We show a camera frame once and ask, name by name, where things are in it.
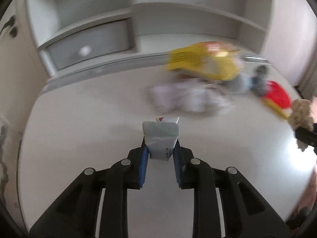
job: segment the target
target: drawer knob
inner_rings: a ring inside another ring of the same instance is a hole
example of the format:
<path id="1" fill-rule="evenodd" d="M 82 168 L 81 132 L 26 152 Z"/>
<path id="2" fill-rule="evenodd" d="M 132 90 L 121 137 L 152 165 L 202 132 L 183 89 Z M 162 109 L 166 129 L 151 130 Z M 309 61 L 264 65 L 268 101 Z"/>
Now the drawer knob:
<path id="1" fill-rule="evenodd" d="M 78 55 L 80 55 L 81 57 L 85 57 L 91 53 L 91 50 L 92 49 L 90 46 L 84 46 L 81 49 L 79 49 Z"/>

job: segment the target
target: white wall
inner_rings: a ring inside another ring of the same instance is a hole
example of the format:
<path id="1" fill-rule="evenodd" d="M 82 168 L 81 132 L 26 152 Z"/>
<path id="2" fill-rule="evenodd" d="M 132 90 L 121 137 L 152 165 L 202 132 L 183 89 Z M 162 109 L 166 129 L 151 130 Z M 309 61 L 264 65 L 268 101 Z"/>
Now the white wall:
<path id="1" fill-rule="evenodd" d="M 306 0 L 277 0 L 263 55 L 296 86 L 310 62 L 317 19 Z"/>

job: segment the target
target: black handle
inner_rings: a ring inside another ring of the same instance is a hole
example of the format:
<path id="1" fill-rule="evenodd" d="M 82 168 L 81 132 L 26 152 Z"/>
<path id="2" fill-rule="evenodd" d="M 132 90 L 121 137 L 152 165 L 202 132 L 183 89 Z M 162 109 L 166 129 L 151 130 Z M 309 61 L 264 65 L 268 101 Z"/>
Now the black handle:
<path id="1" fill-rule="evenodd" d="M 221 237 L 218 200 L 211 167 L 204 161 L 190 164 L 197 172 L 198 185 L 194 189 L 193 238 Z"/>
<path id="2" fill-rule="evenodd" d="M 15 24 L 15 15 L 11 16 L 10 19 L 3 25 L 1 31 L 0 31 L 0 35 L 2 33 L 2 31 L 7 28 L 7 27 L 13 27 Z M 17 28 L 15 28 L 15 30 L 10 31 L 10 35 L 14 38 L 17 35 Z"/>
<path id="3" fill-rule="evenodd" d="M 303 127 L 298 127 L 295 130 L 295 138 L 314 148 L 317 147 L 317 134 L 306 130 Z"/>

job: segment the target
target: gray drawer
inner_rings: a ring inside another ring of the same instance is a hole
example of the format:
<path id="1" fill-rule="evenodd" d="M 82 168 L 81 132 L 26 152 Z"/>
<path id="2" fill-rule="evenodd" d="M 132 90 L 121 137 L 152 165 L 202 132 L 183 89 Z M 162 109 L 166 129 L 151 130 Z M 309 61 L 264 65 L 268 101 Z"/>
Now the gray drawer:
<path id="1" fill-rule="evenodd" d="M 70 35 L 50 45 L 47 49 L 56 68 L 131 48 L 128 20 L 107 23 Z"/>

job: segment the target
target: curtain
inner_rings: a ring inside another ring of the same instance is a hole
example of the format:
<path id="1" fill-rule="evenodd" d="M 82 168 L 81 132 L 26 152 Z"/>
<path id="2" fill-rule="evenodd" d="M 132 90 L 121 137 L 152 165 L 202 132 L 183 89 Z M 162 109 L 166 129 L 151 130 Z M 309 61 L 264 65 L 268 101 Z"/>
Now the curtain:
<path id="1" fill-rule="evenodd" d="M 298 90 L 305 99 L 311 100 L 314 96 L 317 96 L 317 49 Z"/>

